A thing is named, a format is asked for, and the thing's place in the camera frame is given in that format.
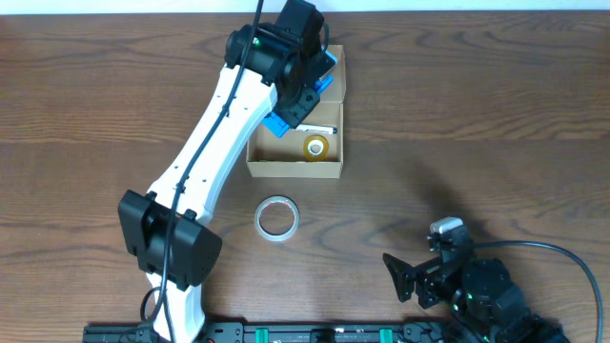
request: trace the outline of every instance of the black bracket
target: black bracket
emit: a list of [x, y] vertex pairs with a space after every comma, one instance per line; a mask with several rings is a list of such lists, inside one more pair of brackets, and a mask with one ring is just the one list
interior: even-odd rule
[[159, 343], [159, 335], [151, 324], [138, 326], [86, 326], [83, 330], [83, 343]]
[[[320, 44], [324, 17], [315, 5], [288, 0], [274, 24], [261, 23], [256, 29], [245, 67], [262, 75], [265, 85], [275, 83], [274, 112], [291, 128], [296, 128], [319, 103], [313, 86], [336, 64]], [[225, 62], [234, 68], [242, 61], [252, 26], [234, 31], [227, 41]]]
[[[170, 209], [154, 201], [156, 193], [142, 196], [126, 191], [118, 204], [118, 217], [127, 251], [137, 257], [144, 272], [163, 273], [163, 250]], [[187, 210], [178, 215], [173, 230], [168, 278], [181, 291], [198, 286], [208, 276], [222, 248], [222, 239], [195, 220]]]
[[383, 254], [383, 263], [385, 263], [390, 276], [392, 276], [398, 300], [400, 302], [410, 300], [413, 291], [416, 289], [415, 268], [388, 253]]
[[335, 343], [335, 331], [331, 329], [313, 330], [309, 335], [310, 343]]

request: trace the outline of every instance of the open cardboard box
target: open cardboard box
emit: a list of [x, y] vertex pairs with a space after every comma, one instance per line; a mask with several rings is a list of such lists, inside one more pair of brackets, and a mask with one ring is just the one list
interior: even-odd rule
[[[343, 168], [343, 99], [345, 97], [345, 55], [343, 46], [329, 46], [337, 60], [333, 84], [324, 91], [320, 103], [303, 124], [332, 126], [336, 134], [289, 130], [277, 138], [264, 125], [258, 126], [246, 149], [246, 164], [252, 177], [339, 178]], [[321, 135], [329, 143], [326, 159], [308, 162], [303, 151], [305, 140]]]

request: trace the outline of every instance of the wooden table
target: wooden table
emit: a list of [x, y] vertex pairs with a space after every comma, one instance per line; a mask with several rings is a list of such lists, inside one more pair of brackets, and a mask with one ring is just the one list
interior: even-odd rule
[[[0, 341], [75, 342], [88, 322], [138, 321], [149, 285], [126, 253], [116, 206], [173, 161], [207, 107], [229, 33], [251, 20], [0, 19]], [[341, 179], [252, 179], [239, 158], [211, 225], [224, 247], [203, 294], [209, 315], [447, 316], [442, 306], [399, 303], [381, 255], [432, 258], [428, 225], [450, 214], [477, 241], [572, 250], [610, 299], [607, 12], [327, 21], [347, 54]], [[253, 226], [271, 194], [301, 211], [284, 244]], [[573, 342], [593, 341], [594, 297], [571, 260], [531, 249], [481, 255], [502, 258], [532, 309]]]

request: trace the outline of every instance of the tape roll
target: tape roll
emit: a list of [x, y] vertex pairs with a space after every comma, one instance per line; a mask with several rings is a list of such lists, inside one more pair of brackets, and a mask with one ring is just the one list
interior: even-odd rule
[[310, 136], [305, 139], [303, 152], [310, 162], [324, 161], [328, 154], [328, 141], [321, 135]]
[[[290, 208], [290, 210], [293, 212], [293, 215], [295, 216], [295, 221], [293, 222], [293, 225], [284, 233], [281, 233], [281, 234], [270, 233], [270, 232], [266, 231], [265, 228], [263, 228], [263, 226], [260, 224], [260, 215], [263, 213], [263, 210], [265, 210], [265, 208], [267, 206], [272, 205], [272, 204], [283, 204], [283, 205], [288, 206]], [[293, 200], [287, 198], [286, 196], [281, 196], [281, 195], [268, 197], [267, 199], [263, 200], [258, 205], [258, 207], [256, 208], [256, 212], [254, 213], [254, 225], [256, 226], [256, 230], [258, 231], [258, 233], [260, 233], [261, 236], [263, 236], [263, 238], [267, 239], [268, 241], [272, 241], [272, 242], [281, 242], [281, 241], [285, 241], [286, 239], [292, 237], [293, 234], [295, 234], [296, 229], [298, 228], [299, 219], [300, 219], [300, 217], [298, 215], [298, 208], [296, 207]]]

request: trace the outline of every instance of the white tape roll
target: white tape roll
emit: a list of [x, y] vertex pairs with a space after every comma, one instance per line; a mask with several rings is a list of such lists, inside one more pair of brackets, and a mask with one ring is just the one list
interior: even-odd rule
[[[266, 231], [262, 225], [260, 225], [260, 215], [263, 213], [263, 210], [265, 210], [265, 208], [267, 206], [272, 205], [272, 204], [283, 204], [283, 205], [288, 206], [290, 208], [290, 210], [293, 212], [293, 215], [295, 216], [295, 222], [293, 222], [293, 225], [291, 226], [291, 228], [289, 228], [286, 232], [284, 232], [282, 234], [270, 233], [270, 232]], [[296, 232], [296, 228], [298, 228], [298, 220], [299, 220], [298, 208], [296, 207], [293, 200], [291, 200], [285, 196], [281, 196], [281, 195], [268, 197], [267, 199], [263, 200], [260, 203], [260, 205], [258, 205], [258, 207], [256, 208], [256, 212], [254, 213], [254, 225], [256, 226], [258, 233], [260, 233], [260, 235], [263, 236], [268, 241], [272, 241], [272, 242], [282, 242], [282, 241], [285, 241], [286, 239], [292, 237], [293, 234], [295, 234], [295, 232]]]
[[319, 154], [321, 154], [324, 151], [324, 143], [322, 143], [322, 141], [320, 141], [320, 140], [315, 139], [315, 140], [309, 142], [309, 144], [307, 145], [307, 151], [312, 156], [318, 156]]

